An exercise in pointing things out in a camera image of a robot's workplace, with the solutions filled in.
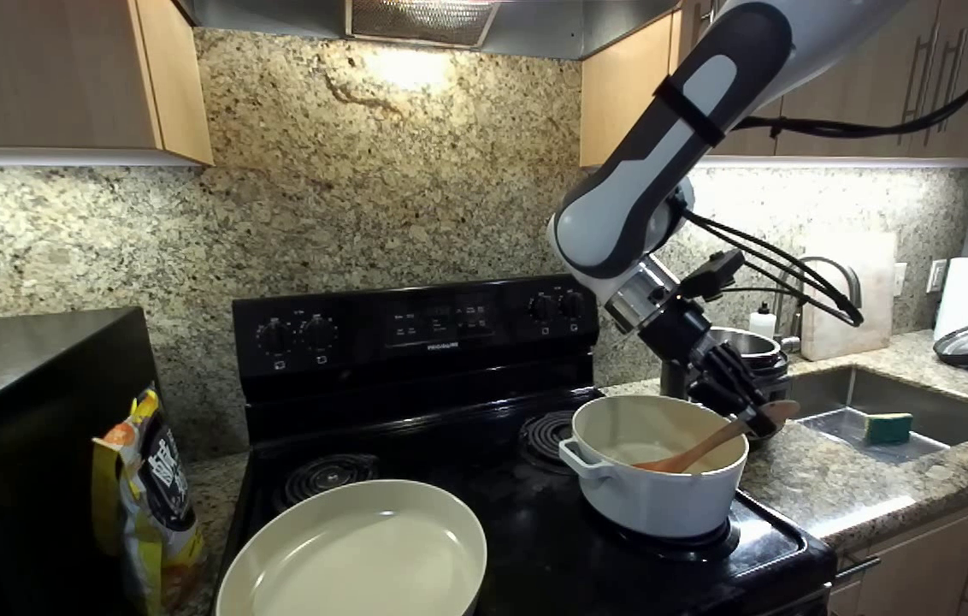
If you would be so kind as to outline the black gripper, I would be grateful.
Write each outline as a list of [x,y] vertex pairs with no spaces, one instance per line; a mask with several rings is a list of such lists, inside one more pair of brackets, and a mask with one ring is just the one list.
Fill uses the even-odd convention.
[[672,292],[652,297],[652,315],[638,324],[638,338],[681,374],[682,390],[735,416],[752,416],[767,398],[754,390],[743,356],[714,338],[701,297],[714,300],[746,262],[737,251],[710,253]]

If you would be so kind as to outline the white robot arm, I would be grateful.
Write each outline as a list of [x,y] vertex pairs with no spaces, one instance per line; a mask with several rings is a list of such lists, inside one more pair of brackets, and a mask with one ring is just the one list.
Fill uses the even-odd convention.
[[752,416],[767,398],[681,282],[652,261],[677,229],[687,172],[754,106],[817,80],[907,0],[725,0],[652,90],[617,146],[550,214],[550,246],[617,331],[687,371],[687,394]]

